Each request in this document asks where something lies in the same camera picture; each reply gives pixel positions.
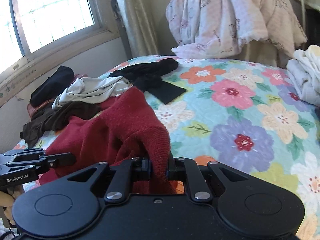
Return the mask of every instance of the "red sweater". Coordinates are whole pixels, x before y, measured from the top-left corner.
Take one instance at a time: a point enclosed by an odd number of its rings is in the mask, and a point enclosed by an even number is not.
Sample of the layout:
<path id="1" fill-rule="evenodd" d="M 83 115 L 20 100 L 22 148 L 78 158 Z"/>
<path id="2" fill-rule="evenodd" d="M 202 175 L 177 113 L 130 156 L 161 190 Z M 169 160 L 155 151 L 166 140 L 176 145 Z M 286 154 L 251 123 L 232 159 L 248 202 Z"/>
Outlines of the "red sweater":
<path id="1" fill-rule="evenodd" d="M 175 193 L 165 176 L 170 151 L 169 134 L 143 93 L 132 87 L 94 119 L 85 121 L 71 117 L 46 154 L 71 152 L 76 156 L 74 165 L 55 169 L 62 177 L 101 161 L 119 165 L 124 159 L 143 156 L 145 151 L 152 162 L 152 179 L 136 182 L 134 191 Z"/>

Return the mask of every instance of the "orange flower pattern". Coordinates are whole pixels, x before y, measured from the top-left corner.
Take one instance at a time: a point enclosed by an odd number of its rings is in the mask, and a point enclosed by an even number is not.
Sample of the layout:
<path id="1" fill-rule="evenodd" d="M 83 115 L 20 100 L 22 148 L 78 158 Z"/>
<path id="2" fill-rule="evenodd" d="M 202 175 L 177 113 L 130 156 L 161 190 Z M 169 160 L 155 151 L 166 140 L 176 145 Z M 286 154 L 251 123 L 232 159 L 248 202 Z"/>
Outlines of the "orange flower pattern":
<path id="1" fill-rule="evenodd" d="M 59 131 L 55 131 L 55 132 L 54 132 L 54 135 L 58 136 L 60 133 L 63 132 L 64 129 L 65 129 L 65 128 L 63 128 L 62 130 L 59 130 Z"/>
<path id="2" fill-rule="evenodd" d="M 123 62 L 123 63 L 121 63 L 120 65 L 115 66 L 114 68 L 110 69 L 109 72 L 111 73 L 111 72 L 113 72 L 113 71 L 118 70 L 119 68 L 126 67 L 127 65 L 129 65 L 129 62 L 127 62 L 127 61 L 126 61 L 126 62 Z"/>
<path id="3" fill-rule="evenodd" d="M 204 165 L 204 166 L 206 166 L 208 164 L 208 162 L 210 162 L 210 161 L 215 161 L 214 158 L 212 158 L 211 156 L 208 156 L 208 155 L 198 156 L 194 160 L 196 161 L 196 163 L 198 165 Z M 176 193 L 177 194 L 184 194 L 183 182 L 178 181 L 178 185 L 176 187 Z"/>
<path id="4" fill-rule="evenodd" d="M 182 79 L 188 79 L 189 84 L 197 84 L 203 82 L 215 82 L 216 75 L 222 75 L 226 71 L 223 69 L 215 69 L 213 66 L 191 67 L 188 72 L 182 73 Z"/>
<path id="5" fill-rule="evenodd" d="M 13 148 L 14 150 L 22 150 L 22 149 L 25 149 L 26 146 L 25 145 L 20 145 L 20 144 L 17 144 L 15 148 Z"/>

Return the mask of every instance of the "screw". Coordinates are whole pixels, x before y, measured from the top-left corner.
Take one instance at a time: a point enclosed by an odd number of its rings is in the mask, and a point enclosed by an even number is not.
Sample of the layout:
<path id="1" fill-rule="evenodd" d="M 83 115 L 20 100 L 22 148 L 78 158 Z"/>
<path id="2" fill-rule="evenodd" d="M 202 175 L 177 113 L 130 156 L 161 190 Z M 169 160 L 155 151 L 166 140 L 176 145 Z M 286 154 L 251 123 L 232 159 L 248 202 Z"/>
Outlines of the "screw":
<path id="1" fill-rule="evenodd" d="M 205 200 L 205 199 L 210 198 L 210 194 L 205 191 L 199 191 L 195 194 L 195 198 L 200 199 L 200 200 Z"/>
<path id="2" fill-rule="evenodd" d="M 120 192 L 117 192 L 117 191 L 112 191 L 112 192 L 109 192 L 107 194 L 107 199 L 117 200 L 117 199 L 120 199 L 120 198 L 122 198 L 122 194 Z"/>

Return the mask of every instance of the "pile of clothes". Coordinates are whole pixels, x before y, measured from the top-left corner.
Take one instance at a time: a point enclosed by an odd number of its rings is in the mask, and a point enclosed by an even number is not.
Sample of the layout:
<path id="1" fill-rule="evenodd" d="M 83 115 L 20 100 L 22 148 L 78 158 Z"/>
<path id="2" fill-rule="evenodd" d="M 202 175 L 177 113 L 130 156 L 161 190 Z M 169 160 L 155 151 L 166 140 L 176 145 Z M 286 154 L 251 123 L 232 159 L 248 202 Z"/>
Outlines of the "pile of clothes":
<path id="1" fill-rule="evenodd" d="M 154 176 L 137 182 L 137 193 L 174 193 L 165 172 L 170 152 L 169 133 L 147 104 L 149 91 L 165 104 L 186 90 L 162 80 L 177 69 L 171 59 L 137 64 L 112 72 L 108 78 L 82 77 L 74 80 L 73 71 L 60 66 L 31 94 L 31 121 L 24 125 L 21 138 L 32 148 L 48 130 L 62 130 L 46 154 L 71 152 L 73 166 L 48 172 L 40 183 L 65 176 L 100 161 L 119 164 L 132 157 L 148 155 Z"/>
<path id="2" fill-rule="evenodd" d="M 289 0 L 171 0 L 166 17 L 180 58 L 230 57 L 250 41 L 292 58 L 307 41 Z"/>
<path id="3" fill-rule="evenodd" d="M 288 61 L 288 76 L 301 100 L 320 106 L 320 47 L 311 45 L 306 51 L 298 49 Z"/>

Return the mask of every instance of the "yellow flower pattern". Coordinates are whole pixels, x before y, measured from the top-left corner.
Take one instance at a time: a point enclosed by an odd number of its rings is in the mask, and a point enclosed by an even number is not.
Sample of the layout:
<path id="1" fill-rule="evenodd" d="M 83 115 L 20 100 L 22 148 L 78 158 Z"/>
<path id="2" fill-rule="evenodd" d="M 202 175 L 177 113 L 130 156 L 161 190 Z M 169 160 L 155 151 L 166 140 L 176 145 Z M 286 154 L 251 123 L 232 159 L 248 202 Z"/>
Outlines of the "yellow flower pattern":
<path id="1" fill-rule="evenodd" d="M 292 193 L 296 193 L 298 187 L 298 176 L 284 174 L 283 168 L 279 163 L 272 163 L 267 171 L 253 172 L 251 175 L 278 187 L 285 188 Z"/>
<path id="2" fill-rule="evenodd" d="M 262 126 L 266 130 L 276 131 L 285 144 L 292 141 L 293 135 L 300 139 L 308 137 L 305 129 L 297 123 L 298 114 L 294 111 L 287 111 L 281 103 L 276 102 L 271 106 L 258 105 L 257 108 L 265 115 L 262 119 Z"/>
<path id="3" fill-rule="evenodd" d="M 320 235 L 315 235 L 317 227 L 317 216 L 315 214 L 310 214 L 302 222 L 296 236 L 301 240 L 320 240 Z"/>

